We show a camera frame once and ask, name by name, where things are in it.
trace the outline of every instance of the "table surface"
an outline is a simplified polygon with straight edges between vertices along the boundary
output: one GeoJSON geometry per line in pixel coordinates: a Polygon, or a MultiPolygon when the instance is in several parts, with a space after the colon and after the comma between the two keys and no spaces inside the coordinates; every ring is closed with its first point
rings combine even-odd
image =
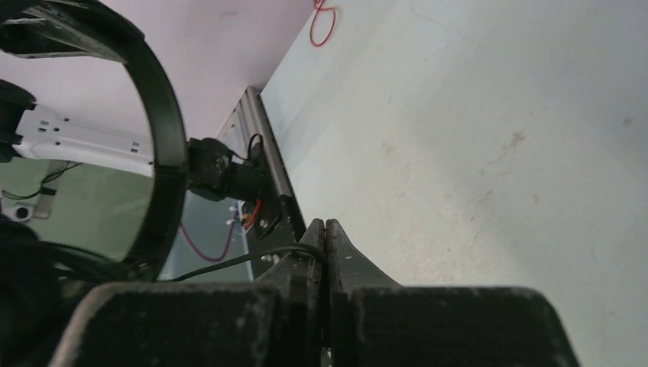
{"type": "Polygon", "coordinates": [[[262,92],[305,220],[403,284],[536,288],[582,365],[647,365],[648,3],[329,3],[262,92]]]}

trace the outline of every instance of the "purple cable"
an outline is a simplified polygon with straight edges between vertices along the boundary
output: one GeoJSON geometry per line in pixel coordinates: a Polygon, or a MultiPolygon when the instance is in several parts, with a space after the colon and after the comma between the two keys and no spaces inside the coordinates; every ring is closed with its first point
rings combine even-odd
{"type": "Polygon", "coordinates": [[[234,233],[234,225],[236,225],[236,218],[238,218],[238,213],[234,213],[234,217],[232,218],[232,224],[229,225],[229,233],[227,234],[227,240],[225,242],[225,248],[223,249],[222,254],[218,258],[212,258],[209,257],[203,252],[201,252],[198,247],[193,243],[189,235],[186,233],[186,229],[184,228],[184,224],[180,222],[180,233],[184,237],[184,241],[189,245],[189,247],[193,250],[193,252],[198,255],[202,260],[208,261],[208,262],[221,262],[223,259],[227,256],[227,252],[229,251],[229,244],[232,242],[232,234],[234,233]]]}

